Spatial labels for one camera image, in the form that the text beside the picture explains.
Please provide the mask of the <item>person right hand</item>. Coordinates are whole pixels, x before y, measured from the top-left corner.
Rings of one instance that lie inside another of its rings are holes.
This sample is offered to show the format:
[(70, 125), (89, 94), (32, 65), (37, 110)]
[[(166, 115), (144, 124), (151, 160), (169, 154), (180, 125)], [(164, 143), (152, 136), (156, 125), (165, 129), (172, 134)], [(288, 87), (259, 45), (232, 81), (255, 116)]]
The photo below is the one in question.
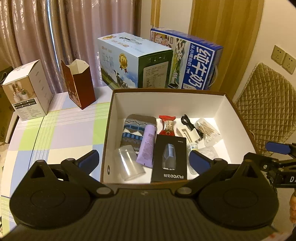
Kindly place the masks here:
[(290, 204), (290, 221), (295, 225), (296, 224), (296, 191), (295, 190), (290, 197), (289, 204)]

